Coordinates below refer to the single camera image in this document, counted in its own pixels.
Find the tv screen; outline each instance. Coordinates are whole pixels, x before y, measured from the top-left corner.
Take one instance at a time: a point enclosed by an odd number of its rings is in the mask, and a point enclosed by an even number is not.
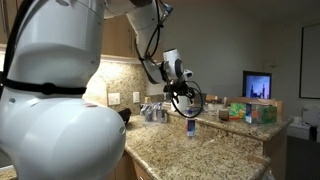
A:
[[[242,96],[271,98],[271,73],[243,71]]]

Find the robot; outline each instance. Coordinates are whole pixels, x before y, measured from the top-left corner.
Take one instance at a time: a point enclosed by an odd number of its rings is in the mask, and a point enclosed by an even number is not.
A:
[[[149,81],[192,97],[176,49],[152,61],[157,32],[172,11],[155,0],[25,0],[6,49],[0,150],[19,180],[103,179],[120,160],[126,129],[119,114],[83,100],[99,66],[103,19],[126,13]]]

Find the kitchen counter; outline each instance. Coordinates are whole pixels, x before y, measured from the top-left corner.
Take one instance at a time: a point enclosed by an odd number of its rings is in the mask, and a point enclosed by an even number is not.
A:
[[[143,116],[133,116],[127,125],[125,149],[152,179],[258,179],[270,164],[270,158],[257,155],[258,141],[241,141],[199,123],[196,136],[188,138],[184,121],[169,120],[147,124]]]
[[[170,115],[181,117],[177,112],[171,110],[167,112]],[[198,116],[197,122],[257,140],[268,141],[286,128],[292,122],[292,119],[278,117],[274,123],[254,125],[245,122],[243,119],[221,121],[214,115],[202,113]]]

